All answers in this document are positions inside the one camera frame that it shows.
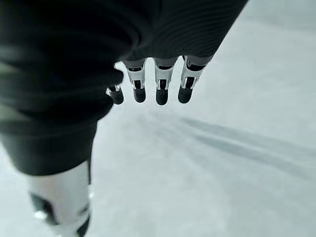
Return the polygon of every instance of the robotic hand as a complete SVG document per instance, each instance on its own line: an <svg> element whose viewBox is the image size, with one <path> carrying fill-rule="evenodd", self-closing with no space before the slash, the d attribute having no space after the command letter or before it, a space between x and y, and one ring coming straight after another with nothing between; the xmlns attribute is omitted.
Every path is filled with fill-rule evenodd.
<svg viewBox="0 0 316 237"><path fill-rule="evenodd" d="M36 216L63 237L84 236L97 121L123 102L123 61L137 102L155 60L159 105L184 58L187 103L247 0L0 1L0 132L28 181Z"/></svg>

